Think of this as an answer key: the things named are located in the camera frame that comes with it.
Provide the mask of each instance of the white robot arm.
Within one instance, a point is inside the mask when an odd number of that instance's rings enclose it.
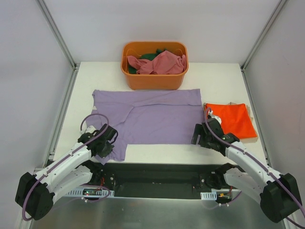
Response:
[[[200,146],[220,152],[243,170],[229,163],[222,165],[205,180],[207,186],[215,189],[227,185],[236,187],[259,203],[273,222],[285,219],[300,208],[302,202],[296,179],[259,161],[236,136],[224,134],[218,120],[210,118],[197,124],[192,144],[197,144],[198,136]]]
[[[100,177],[100,170],[90,161],[93,156],[107,156],[118,133],[107,124],[100,130],[87,128],[78,142],[61,158],[34,175],[25,173],[19,181],[15,201],[34,220],[44,217],[53,204],[74,188]]]

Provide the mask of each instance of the orange cloth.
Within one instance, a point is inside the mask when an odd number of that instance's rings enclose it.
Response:
[[[207,107],[221,118],[221,127],[225,134],[232,133],[240,139],[257,137],[245,104],[206,104],[205,108]]]

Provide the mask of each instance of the white table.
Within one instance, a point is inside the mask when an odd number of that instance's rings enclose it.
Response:
[[[200,88],[202,103],[250,106],[250,101],[238,64],[189,63],[189,70],[179,89]],[[69,151],[80,136],[80,123],[93,107],[92,92],[132,91],[126,84],[119,62],[82,62],[64,119],[54,160]],[[255,120],[253,126],[257,132]],[[243,141],[253,154],[265,162],[259,138]],[[220,153],[198,145],[128,145],[122,163],[159,164],[224,164],[231,160]]]

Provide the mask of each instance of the purple cloth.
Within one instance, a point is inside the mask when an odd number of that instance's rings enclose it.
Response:
[[[106,115],[119,133],[113,151],[96,158],[123,161],[128,144],[190,144],[196,123],[203,121],[200,89],[148,92],[93,92],[93,113]],[[89,117],[100,129],[105,120]]]

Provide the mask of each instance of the orange basket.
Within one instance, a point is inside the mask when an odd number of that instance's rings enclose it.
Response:
[[[129,74],[127,56],[139,59],[143,54],[155,53],[157,49],[167,49],[177,56],[186,56],[186,69],[181,74]],[[189,68],[186,47],[180,42],[130,42],[125,45],[122,53],[121,70],[125,74],[128,86],[133,90],[140,89],[178,89]]]

